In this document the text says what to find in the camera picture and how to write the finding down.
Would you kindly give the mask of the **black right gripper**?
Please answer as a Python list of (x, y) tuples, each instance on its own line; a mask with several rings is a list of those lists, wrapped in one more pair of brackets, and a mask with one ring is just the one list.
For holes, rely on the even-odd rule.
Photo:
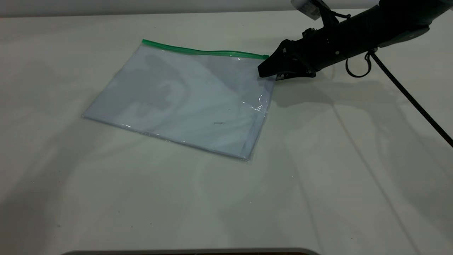
[(381, 11), (366, 10), (356, 16), (319, 10), (323, 27), (306, 30), (297, 41), (283, 40), (272, 55), (258, 66), (261, 78), (276, 81), (315, 78), (325, 67), (377, 48)]

